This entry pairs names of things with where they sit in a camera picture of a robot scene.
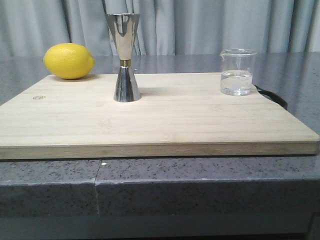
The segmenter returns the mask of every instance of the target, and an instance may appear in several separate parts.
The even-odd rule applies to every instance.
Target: yellow lemon
[[[60,43],[46,51],[43,63],[52,74],[60,78],[78,79],[90,72],[95,59],[85,46]]]

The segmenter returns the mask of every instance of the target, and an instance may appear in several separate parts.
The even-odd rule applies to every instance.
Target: clear liquid
[[[233,96],[248,95],[251,91],[252,74],[245,70],[228,70],[221,75],[221,92]]]

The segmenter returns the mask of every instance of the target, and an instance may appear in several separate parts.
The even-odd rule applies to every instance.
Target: gray curtain
[[[0,0],[0,57],[59,43],[116,55],[105,13],[140,13],[137,55],[320,51],[318,0]]]

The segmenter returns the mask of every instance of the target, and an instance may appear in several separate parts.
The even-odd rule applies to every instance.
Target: metal jigger
[[[113,99],[117,102],[133,102],[140,99],[140,92],[131,68],[131,56],[140,14],[107,14],[106,21],[120,58],[120,70]]]

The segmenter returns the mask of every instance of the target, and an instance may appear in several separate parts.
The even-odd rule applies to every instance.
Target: jigger cup
[[[140,14],[107,14],[106,22],[120,58],[120,69],[113,99],[117,102],[133,102],[141,98],[131,67],[132,50]]]

